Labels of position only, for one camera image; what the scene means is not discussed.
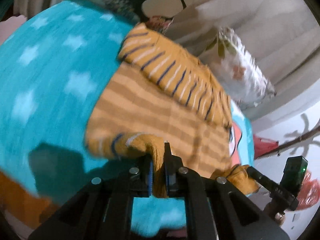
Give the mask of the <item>white floral pillow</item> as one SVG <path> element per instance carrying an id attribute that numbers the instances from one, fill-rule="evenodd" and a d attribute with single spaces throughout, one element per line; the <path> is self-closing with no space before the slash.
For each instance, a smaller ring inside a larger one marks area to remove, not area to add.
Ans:
<path id="1" fill-rule="evenodd" d="M 263 75 L 255 58 L 231 28 L 220 28 L 201 53 L 200 60 L 240 109 L 257 107 L 276 96 L 271 81 Z"/>

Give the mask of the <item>mustard striped small sweater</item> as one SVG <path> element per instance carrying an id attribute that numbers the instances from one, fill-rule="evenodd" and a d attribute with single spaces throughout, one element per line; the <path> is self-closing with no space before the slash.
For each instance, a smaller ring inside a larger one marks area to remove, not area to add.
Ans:
<path id="1" fill-rule="evenodd" d="M 258 191 L 230 154 L 231 98 L 209 68 L 140 23 L 125 37 L 120 66 L 89 117 L 85 144 L 99 158 L 153 158 L 153 195 L 167 196 L 164 144 L 203 177 L 226 177 L 243 194 Z"/>

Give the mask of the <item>turquoise star cartoon blanket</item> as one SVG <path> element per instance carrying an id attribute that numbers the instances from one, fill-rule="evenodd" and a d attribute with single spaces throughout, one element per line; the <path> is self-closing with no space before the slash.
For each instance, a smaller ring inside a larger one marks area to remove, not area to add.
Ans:
<path id="1" fill-rule="evenodd" d="M 1 45 L 1 206 L 35 229 L 94 177 L 134 158 L 92 155 L 89 117 L 137 24 L 86 0 L 65 0 Z"/>

